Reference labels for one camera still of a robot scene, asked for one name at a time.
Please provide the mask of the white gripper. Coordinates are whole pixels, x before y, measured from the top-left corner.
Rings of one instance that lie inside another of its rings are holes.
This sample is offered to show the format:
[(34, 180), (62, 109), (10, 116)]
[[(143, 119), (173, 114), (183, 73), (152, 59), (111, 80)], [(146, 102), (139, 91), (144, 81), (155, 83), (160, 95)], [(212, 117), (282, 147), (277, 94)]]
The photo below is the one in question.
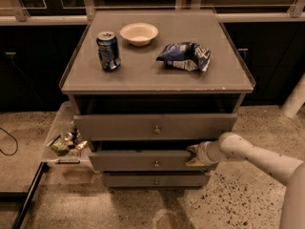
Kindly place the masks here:
[(186, 162), (189, 167), (210, 166), (218, 162), (214, 157), (214, 143), (212, 141), (204, 141), (187, 147), (187, 150), (196, 153), (196, 157)]

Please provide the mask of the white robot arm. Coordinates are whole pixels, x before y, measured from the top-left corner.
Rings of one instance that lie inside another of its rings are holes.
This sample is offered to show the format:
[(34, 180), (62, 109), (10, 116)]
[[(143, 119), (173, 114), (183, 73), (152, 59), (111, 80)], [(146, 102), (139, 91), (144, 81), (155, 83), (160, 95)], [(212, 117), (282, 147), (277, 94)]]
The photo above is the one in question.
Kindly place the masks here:
[(286, 187), (279, 229), (305, 229), (305, 161), (253, 145), (232, 132), (218, 140), (187, 148), (193, 158), (187, 166), (210, 166), (220, 161), (246, 160)]

